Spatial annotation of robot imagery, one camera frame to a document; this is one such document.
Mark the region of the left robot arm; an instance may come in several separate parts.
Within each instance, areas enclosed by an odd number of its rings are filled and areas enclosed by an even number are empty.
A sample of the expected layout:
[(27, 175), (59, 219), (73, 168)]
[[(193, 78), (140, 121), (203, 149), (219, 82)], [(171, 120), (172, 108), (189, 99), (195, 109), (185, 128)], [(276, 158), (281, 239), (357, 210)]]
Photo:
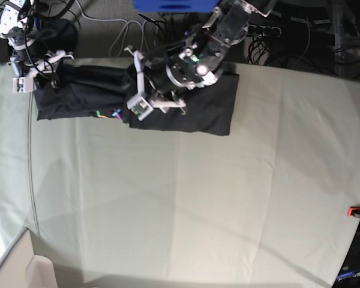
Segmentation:
[(209, 19), (183, 39), (150, 52), (134, 51), (137, 92), (127, 100), (127, 109), (140, 121), (155, 109), (186, 114), (179, 92), (216, 84), (228, 51), (247, 36), (251, 17), (268, 17), (274, 6), (275, 1), (228, 1), (216, 5)]

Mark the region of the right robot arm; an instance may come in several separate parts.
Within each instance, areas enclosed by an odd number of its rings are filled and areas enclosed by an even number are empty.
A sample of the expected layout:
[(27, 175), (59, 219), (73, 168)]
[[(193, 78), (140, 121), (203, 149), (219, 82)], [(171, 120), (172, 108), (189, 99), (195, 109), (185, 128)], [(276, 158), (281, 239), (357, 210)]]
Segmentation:
[(0, 38), (8, 41), (13, 92), (28, 93), (49, 83), (61, 86), (58, 74), (65, 59), (74, 58), (79, 29), (64, 18), (74, 1), (4, 1)]

